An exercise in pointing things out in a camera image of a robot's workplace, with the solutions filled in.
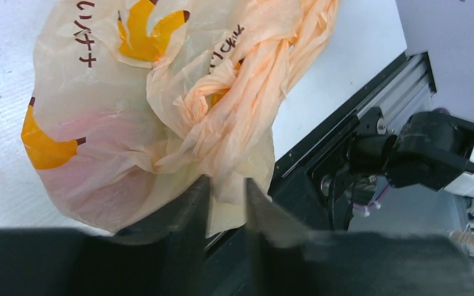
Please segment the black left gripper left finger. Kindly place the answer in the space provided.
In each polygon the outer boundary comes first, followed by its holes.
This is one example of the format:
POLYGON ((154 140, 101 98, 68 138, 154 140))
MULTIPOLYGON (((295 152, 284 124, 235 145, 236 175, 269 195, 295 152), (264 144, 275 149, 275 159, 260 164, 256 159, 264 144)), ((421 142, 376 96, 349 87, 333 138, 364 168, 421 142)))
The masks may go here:
POLYGON ((128 244, 123 295, 199 295, 212 180, 198 177, 178 197, 116 233, 128 244))

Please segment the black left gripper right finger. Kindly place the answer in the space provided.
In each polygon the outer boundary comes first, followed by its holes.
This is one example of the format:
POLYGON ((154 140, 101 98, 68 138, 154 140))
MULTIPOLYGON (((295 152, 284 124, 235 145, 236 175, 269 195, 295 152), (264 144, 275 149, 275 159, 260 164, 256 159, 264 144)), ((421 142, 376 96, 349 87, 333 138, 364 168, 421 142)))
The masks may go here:
POLYGON ((315 281, 302 252, 307 227, 273 203, 252 178, 245 179, 244 193, 252 294, 313 294, 315 281))

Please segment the orange plastic bag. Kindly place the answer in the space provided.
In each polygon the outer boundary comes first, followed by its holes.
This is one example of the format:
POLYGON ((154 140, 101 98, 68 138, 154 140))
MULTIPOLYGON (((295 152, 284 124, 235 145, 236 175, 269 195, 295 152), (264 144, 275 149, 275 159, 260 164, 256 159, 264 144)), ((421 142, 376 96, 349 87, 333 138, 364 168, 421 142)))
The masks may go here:
POLYGON ((58 1, 21 139, 57 209, 116 232, 214 181, 207 236, 266 191, 272 125, 325 50, 339 1, 58 1))

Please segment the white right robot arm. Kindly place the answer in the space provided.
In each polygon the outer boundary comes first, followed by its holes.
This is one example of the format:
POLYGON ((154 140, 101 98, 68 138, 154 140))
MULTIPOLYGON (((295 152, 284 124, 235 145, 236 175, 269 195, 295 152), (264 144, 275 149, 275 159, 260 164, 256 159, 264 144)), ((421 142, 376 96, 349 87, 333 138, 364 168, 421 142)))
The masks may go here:
POLYGON ((369 215, 391 188, 451 190, 474 176, 474 123, 448 113, 413 114, 398 133, 378 131, 371 109, 321 164, 320 190, 332 230, 347 230, 355 211, 369 215))

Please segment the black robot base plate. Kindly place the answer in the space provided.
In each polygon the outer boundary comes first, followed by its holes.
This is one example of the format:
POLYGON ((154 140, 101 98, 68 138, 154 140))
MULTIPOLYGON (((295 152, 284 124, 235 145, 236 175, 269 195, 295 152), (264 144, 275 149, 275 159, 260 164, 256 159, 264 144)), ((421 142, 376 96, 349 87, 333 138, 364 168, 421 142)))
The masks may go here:
POLYGON ((347 230, 346 191, 368 178, 349 171, 351 141, 392 132, 383 124, 402 119, 420 91, 435 89, 427 52, 400 55, 276 162, 268 194, 312 228, 347 230))

